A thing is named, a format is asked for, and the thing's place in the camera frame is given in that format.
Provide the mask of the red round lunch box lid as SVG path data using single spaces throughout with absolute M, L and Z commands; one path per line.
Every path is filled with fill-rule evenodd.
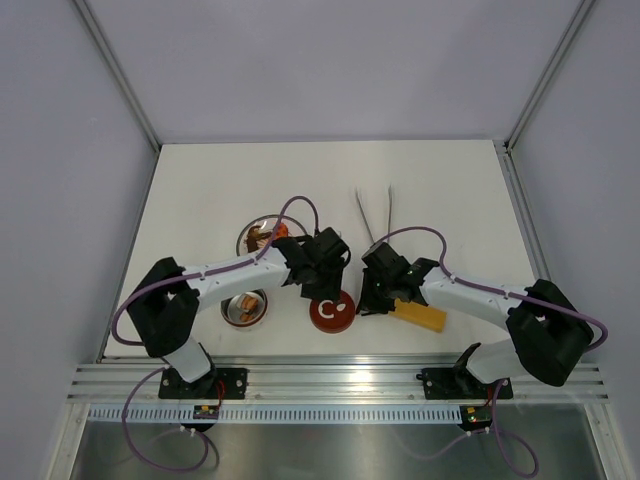
M 340 292 L 340 298 L 337 301 L 312 300 L 309 306 L 312 324 L 318 330 L 328 334 L 337 334 L 348 329 L 355 315 L 355 303 L 346 291 Z

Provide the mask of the yellow cutlery case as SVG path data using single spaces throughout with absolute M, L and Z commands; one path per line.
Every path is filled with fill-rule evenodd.
M 401 300 L 395 301 L 394 309 L 389 312 L 389 315 L 436 333 L 443 332 L 447 320 L 447 314 L 442 310 Z

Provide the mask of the orange shrimp food piece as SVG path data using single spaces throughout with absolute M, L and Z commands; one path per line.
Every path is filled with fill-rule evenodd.
M 240 310 L 240 321 L 251 322 L 255 316 L 255 312 L 259 309 L 259 300 L 245 294 L 239 300 L 238 308 Z

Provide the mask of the round steel lunch box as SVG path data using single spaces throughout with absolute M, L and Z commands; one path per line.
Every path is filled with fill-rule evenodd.
M 264 319 L 268 306 L 266 293 L 258 289 L 225 299 L 221 302 L 220 312 L 228 325 L 235 329 L 247 330 Z

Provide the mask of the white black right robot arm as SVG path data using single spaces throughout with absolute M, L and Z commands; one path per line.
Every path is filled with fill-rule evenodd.
M 454 310 L 504 329 L 509 338 L 476 342 L 455 364 L 454 384 L 476 396 L 500 379 L 529 374 L 543 384 L 563 386 L 594 338 L 587 322 L 552 282 L 537 280 L 511 291 L 451 278 L 436 261 L 409 263 L 366 259 L 359 309 L 387 313 L 395 301 Z

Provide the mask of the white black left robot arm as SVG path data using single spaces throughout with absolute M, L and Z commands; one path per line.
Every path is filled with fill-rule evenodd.
M 350 260 L 350 248 L 330 228 L 272 240 L 260 251 L 193 271 L 169 257 L 154 265 L 124 309 L 148 356 L 164 360 L 191 396 L 203 398 L 214 390 L 216 374 L 192 335 L 198 313 L 243 293 L 289 285 L 300 286 L 303 298 L 337 301 Z

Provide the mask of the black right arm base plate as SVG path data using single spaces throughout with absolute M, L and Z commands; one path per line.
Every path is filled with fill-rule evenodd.
M 422 384 L 426 400 L 490 400 L 498 382 L 484 384 L 466 370 L 427 367 L 415 378 Z

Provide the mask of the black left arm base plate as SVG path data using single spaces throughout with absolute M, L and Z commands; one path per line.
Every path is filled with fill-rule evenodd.
M 158 397 L 168 400 L 243 400 L 246 396 L 245 368 L 216 368 L 194 382 L 185 381 L 174 368 L 164 371 Z

